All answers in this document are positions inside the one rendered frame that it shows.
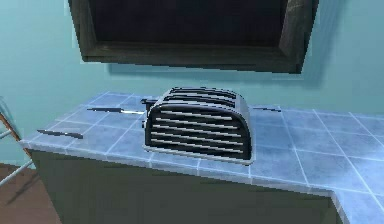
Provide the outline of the dark framed window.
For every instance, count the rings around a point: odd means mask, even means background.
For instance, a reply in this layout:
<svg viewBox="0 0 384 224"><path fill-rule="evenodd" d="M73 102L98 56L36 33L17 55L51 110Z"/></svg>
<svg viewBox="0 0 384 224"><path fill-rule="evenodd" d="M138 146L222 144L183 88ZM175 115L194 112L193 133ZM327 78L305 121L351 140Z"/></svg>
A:
<svg viewBox="0 0 384 224"><path fill-rule="evenodd" d="M67 0L85 62L301 72L319 0Z"/></svg>

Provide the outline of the dark flat utensil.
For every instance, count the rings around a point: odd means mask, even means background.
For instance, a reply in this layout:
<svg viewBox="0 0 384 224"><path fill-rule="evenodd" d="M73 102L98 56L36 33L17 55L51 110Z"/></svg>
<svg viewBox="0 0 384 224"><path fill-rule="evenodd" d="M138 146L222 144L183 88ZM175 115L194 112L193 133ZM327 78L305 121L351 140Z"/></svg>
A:
<svg viewBox="0 0 384 224"><path fill-rule="evenodd" d="M66 137L72 137L76 139L84 138L83 135L79 133L60 132L60 131L41 130L41 129L38 129L37 132L41 134L52 135L52 136L66 136Z"/></svg>

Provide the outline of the thin dark utensil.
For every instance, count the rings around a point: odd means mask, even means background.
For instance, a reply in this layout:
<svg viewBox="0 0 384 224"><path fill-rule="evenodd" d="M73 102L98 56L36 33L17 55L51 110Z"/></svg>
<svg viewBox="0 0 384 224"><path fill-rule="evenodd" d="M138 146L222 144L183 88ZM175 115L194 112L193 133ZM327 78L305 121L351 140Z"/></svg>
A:
<svg viewBox="0 0 384 224"><path fill-rule="evenodd" d="M280 109L276 109L276 108L268 108L268 107L252 107L252 109L254 109L254 110L262 110L262 111L278 112L278 113L281 112Z"/></svg>

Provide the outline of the blue tiled kitchen counter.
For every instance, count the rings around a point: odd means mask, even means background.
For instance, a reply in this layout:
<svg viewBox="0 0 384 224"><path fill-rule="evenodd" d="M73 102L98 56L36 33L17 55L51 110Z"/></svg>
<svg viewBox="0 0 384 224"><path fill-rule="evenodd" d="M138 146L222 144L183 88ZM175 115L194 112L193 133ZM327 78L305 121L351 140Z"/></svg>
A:
<svg viewBox="0 0 384 224"><path fill-rule="evenodd" d="M274 105L250 109L251 165L144 148L143 97L105 92L55 119L42 130L79 133L83 139L35 132L22 146L41 152L135 165L331 197L343 224L384 224L384 115L299 110Z"/></svg>

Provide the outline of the black handled knife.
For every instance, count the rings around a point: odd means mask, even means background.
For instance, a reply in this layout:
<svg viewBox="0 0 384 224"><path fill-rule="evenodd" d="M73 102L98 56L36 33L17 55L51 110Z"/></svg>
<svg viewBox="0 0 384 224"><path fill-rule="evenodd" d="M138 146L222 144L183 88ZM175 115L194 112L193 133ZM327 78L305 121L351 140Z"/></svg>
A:
<svg viewBox="0 0 384 224"><path fill-rule="evenodd" d="M125 110L122 108L88 108L89 111L102 111L102 112L115 112L115 113L123 113L123 114L138 114L142 115L145 112L144 111L132 111L132 110Z"/></svg>

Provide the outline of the black and silver toaster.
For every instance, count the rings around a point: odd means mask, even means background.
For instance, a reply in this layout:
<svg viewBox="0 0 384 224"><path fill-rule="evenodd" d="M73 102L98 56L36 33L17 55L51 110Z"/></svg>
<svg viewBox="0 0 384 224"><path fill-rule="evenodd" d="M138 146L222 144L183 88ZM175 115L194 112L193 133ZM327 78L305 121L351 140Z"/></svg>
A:
<svg viewBox="0 0 384 224"><path fill-rule="evenodd" d="M144 148L249 165L254 161L250 112L245 99L207 87L173 87L146 106Z"/></svg>

